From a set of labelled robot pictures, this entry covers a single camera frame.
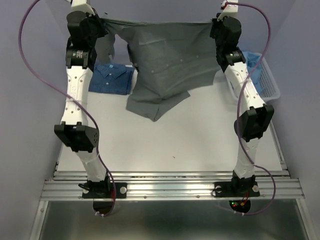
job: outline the black mounting plate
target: black mounting plate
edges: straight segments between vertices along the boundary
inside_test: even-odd
[[[216,198],[242,198],[245,192],[236,192],[232,188],[231,181],[216,181],[213,183],[215,189],[212,191],[212,196]],[[249,188],[249,196],[251,197],[259,197],[260,192],[253,191],[252,188]]]
[[[128,184],[126,182],[116,182],[115,189],[116,189],[116,199],[125,199],[127,198],[127,191],[125,193],[121,193],[120,189],[124,187],[127,189]],[[114,186],[110,184],[110,191],[104,193],[96,193],[94,191],[89,191],[88,193],[82,193],[83,199],[112,199],[112,192],[114,190]]]

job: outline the white table surface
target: white table surface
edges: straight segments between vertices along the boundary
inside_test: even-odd
[[[237,104],[224,74],[218,72],[212,86],[189,93],[191,97],[152,122],[126,110],[128,96],[90,92],[87,109],[99,125],[100,154],[109,169],[232,171],[238,155],[234,131]],[[282,170],[269,128],[259,143],[255,162],[270,171]],[[76,154],[63,146],[57,170],[85,169]]]

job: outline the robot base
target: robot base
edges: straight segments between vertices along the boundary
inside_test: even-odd
[[[94,201],[92,204],[93,209],[99,214],[108,214],[112,209],[112,201]]]
[[[239,212],[239,213],[246,214],[251,209],[251,201],[248,200],[243,205],[241,205],[241,203],[242,203],[242,201],[229,201],[229,204],[230,204],[230,207],[232,208],[232,210]]]
[[[102,181],[87,181],[83,184],[80,183],[78,186],[83,189],[83,199],[113,199],[114,186],[108,176],[105,176]],[[127,186],[126,182],[115,182],[117,199],[127,198]]]
[[[242,198],[247,192],[250,198],[260,196],[256,181],[254,182],[254,186],[248,188],[247,191],[236,191],[231,181],[217,181],[214,183],[214,190],[211,194],[216,198]]]

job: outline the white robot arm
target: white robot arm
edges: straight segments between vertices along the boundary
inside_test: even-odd
[[[231,182],[215,182],[219,191],[213,192],[216,197],[243,197],[249,193],[251,197],[260,195],[255,181],[254,162],[260,138],[267,130],[274,108],[261,99],[252,80],[248,77],[246,60],[241,50],[237,47],[241,35],[241,24],[236,19],[238,6],[226,5],[223,1],[222,13],[213,19],[210,36],[215,39],[217,62],[222,71],[231,82],[236,95],[240,95],[244,82],[247,83],[241,98],[240,105],[240,137],[241,142],[250,156],[251,162],[243,151],[240,143],[238,148],[237,163],[233,171]],[[234,130],[237,133],[237,122]]]
[[[72,0],[71,9],[66,18],[70,32],[66,48],[67,94],[86,109],[97,58],[95,44],[97,38],[108,33],[86,0]],[[73,99],[66,99],[61,124],[54,126],[54,132],[80,158],[87,172],[88,190],[101,195],[110,191],[110,180],[97,153],[99,131],[88,126],[86,113]]]

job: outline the gray wall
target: gray wall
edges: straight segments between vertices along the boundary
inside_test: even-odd
[[[66,15],[71,11],[70,4],[63,0],[46,0],[56,22],[69,36]],[[221,0],[91,0],[100,16],[105,12],[111,18],[136,21],[194,22],[209,21],[220,11]],[[265,11],[270,17],[273,36],[289,13],[295,0],[245,0]],[[262,52],[267,39],[267,25],[264,18],[255,10],[241,7],[238,19],[242,24],[240,47],[243,50]],[[115,62],[129,63],[126,43],[117,39],[115,43]]]
[[[320,229],[320,1],[297,0],[268,52],[281,91],[273,118],[290,173]]]
[[[59,142],[53,132],[65,98],[39,82],[18,50],[18,29],[33,0],[0,3],[0,239],[29,238],[44,180]],[[23,46],[31,65],[66,89],[65,39],[45,1],[26,21]]]

